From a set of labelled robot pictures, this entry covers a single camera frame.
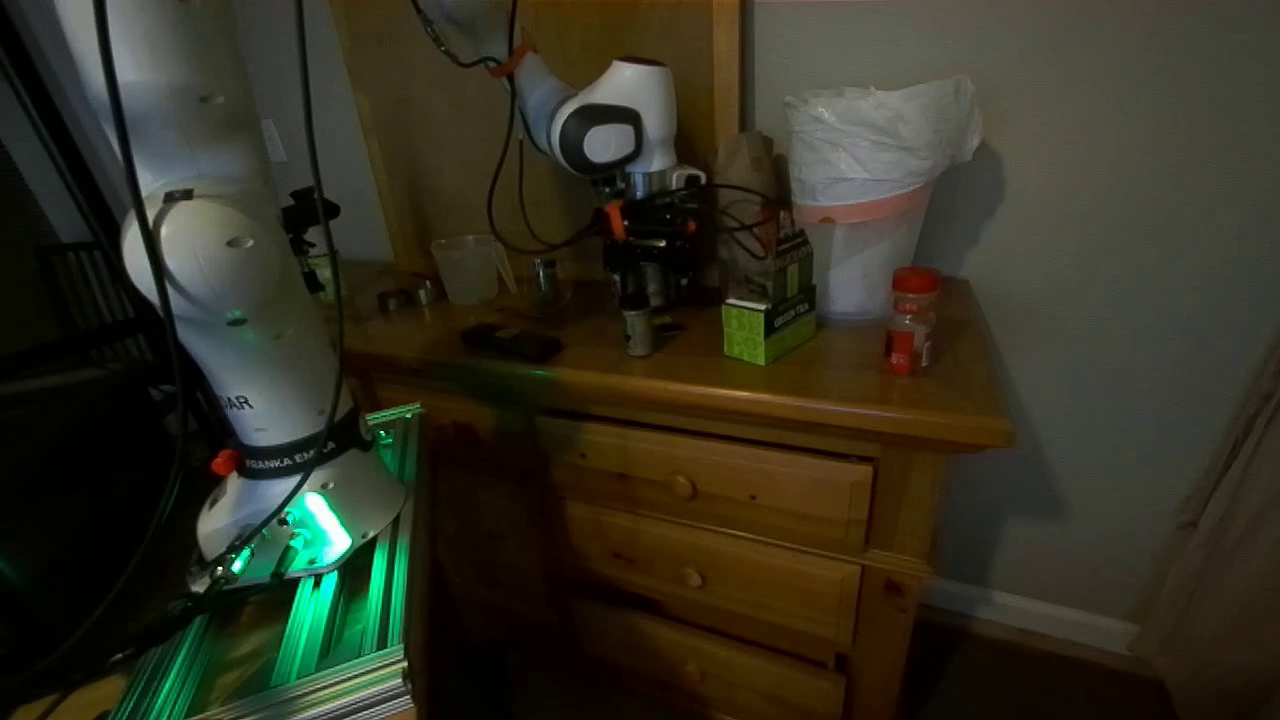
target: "wooden dresser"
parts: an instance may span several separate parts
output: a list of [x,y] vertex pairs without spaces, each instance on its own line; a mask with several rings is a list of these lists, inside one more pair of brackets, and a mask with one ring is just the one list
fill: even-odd
[[347,323],[372,404],[429,408],[435,559],[461,607],[684,695],[707,715],[896,715],[956,453],[1012,442],[988,328],[945,291],[935,367],[885,377],[878,328],[779,364],[719,358],[712,307],[626,361],[581,291],[550,364],[461,344],[514,307]]

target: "dresser drawer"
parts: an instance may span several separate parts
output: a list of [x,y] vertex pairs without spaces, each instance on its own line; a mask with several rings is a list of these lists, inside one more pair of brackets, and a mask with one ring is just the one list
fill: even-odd
[[610,589],[742,615],[830,649],[852,642],[861,589],[852,559],[802,556],[596,504],[562,504],[562,539],[575,573]]
[[874,471],[864,459],[554,415],[540,415],[540,449],[571,496],[842,556],[864,549]]
[[703,715],[830,720],[842,675],[609,606],[575,606],[581,654],[688,695]]

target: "baseboard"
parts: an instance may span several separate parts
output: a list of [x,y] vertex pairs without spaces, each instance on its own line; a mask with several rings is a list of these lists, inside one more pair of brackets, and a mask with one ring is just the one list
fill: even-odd
[[1132,654],[1136,626],[1117,615],[1094,615],[1094,614],[1044,606],[1044,601],[993,592],[993,589],[972,589],[956,581],[933,581],[925,606],[964,626],[997,626],[1002,631],[1029,631],[1053,643],[1136,660]]

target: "white plastic bag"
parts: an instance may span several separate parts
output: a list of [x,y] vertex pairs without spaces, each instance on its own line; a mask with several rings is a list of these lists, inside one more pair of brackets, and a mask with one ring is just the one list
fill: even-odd
[[786,97],[790,213],[813,238],[818,311],[878,320],[889,281],[912,266],[933,185],[980,146],[969,76],[896,93]]

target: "dresser top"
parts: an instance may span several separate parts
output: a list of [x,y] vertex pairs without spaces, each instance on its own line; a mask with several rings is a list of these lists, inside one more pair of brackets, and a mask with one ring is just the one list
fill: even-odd
[[[647,408],[948,449],[1007,445],[1012,421],[972,290],[952,281],[939,307],[935,361],[909,380],[885,374],[878,323],[828,323],[764,367],[727,361],[717,307],[678,307],[678,328],[664,332],[653,358],[633,361],[616,306],[588,285],[571,290],[554,311],[526,311],[526,306],[347,311],[343,350],[355,377],[439,380],[561,414]],[[549,364],[475,358],[461,332],[480,320],[549,328],[562,354]]]

